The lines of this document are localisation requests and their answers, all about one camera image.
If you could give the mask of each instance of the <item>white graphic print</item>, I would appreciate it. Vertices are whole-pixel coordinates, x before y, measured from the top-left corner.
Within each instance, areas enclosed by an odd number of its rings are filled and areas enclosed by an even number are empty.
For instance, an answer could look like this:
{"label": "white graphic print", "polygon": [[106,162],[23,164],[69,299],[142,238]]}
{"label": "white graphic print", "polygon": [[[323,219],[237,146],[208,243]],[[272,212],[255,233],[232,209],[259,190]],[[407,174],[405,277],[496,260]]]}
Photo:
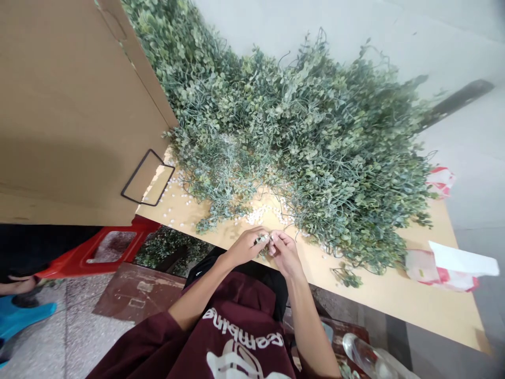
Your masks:
{"label": "white graphic print", "polygon": [[256,357],[234,340],[225,344],[222,356],[208,352],[207,364],[214,379],[289,379],[289,376],[278,372],[271,372],[264,377]]}
{"label": "white graphic print", "polygon": [[251,350],[256,350],[256,348],[265,348],[268,345],[277,345],[284,346],[284,340],[282,339],[282,335],[280,333],[270,333],[266,337],[256,337],[253,335],[249,336],[249,333],[244,332],[241,328],[234,324],[230,324],[230,321],[221,318],[220,315],[217,314],[215,308],[210,308],[205,312],[202,316],[202,319],[205,320],[207,318],[213,319],[213,325],[221,331],[222,334],[226,334],[228,332],[235,342],[240,342],[246,348]]}

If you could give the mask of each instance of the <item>red plastic stool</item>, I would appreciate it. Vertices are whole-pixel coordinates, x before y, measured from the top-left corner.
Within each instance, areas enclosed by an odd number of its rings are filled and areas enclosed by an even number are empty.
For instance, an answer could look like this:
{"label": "red plastic stool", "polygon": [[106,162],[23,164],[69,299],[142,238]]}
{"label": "red plastic stool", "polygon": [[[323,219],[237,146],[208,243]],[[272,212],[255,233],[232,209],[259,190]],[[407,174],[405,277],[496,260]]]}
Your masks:
{"label": "red plastic stool", "polygon": [[[131,226],[104,226],[93,238],[51,262],[51,266],[37,274],[38,277],[61,279],[72,276],[99,275],[116,272],[122,262],[132,262],[150,233],[160,227],[157,222],[136,215]],[[135,232],[136,235],[123,255],[115,262],[87,263],[110,232]]]}

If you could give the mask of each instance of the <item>person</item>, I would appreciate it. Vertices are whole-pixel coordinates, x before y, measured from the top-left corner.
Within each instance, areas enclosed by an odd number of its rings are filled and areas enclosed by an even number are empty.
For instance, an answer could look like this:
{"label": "person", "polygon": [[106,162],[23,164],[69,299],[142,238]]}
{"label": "person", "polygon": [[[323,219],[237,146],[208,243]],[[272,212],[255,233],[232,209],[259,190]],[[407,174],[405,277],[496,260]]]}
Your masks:
{"label": "person", "polygon": [[[271,238],[257,242],[265,235]],[[263,248],[280,274],[268,267],[267,274],[257,274],[264,266],[250,261]],[[87,378],[341,377],[296,243],[286,233],[245,231],[228,251],[213,251],[195,266],[188,282],[167,312],[125,333]],[[282,329],[283,289],[291,302],[301,371]]]}
{"label": "person", "polygon": [[51,261],[86,242],[101,226],[0,224],[0,296],[32,291]]}

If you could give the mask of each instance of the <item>plastic water bottle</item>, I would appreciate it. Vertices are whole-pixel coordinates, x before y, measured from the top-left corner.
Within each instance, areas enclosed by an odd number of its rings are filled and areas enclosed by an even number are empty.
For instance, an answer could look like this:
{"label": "plastic water bottle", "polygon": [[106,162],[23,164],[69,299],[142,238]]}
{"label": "plastic water bottle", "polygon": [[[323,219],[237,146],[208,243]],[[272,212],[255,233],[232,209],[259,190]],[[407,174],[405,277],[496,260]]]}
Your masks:
{"label": "plastic water bottle", "polygon": [[372,379],[398,379],[398,372],[372,346],[352,333],[342,339],[347,356]]}

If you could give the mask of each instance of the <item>blue boot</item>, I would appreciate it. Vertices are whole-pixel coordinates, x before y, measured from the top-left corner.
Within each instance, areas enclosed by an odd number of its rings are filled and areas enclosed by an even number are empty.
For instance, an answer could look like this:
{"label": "blue boot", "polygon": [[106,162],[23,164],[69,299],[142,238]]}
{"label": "blue boot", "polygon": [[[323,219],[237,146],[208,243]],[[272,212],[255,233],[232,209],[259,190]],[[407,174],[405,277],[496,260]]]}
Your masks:
{"label": "blue boot", "polygon": [[[56,312],[56,303],[35,308],[19,308],[12,303],[13,295],[0,297],[0,347],[27,326],[48,318]],[[7,362],[0,361],[0,368]]]}

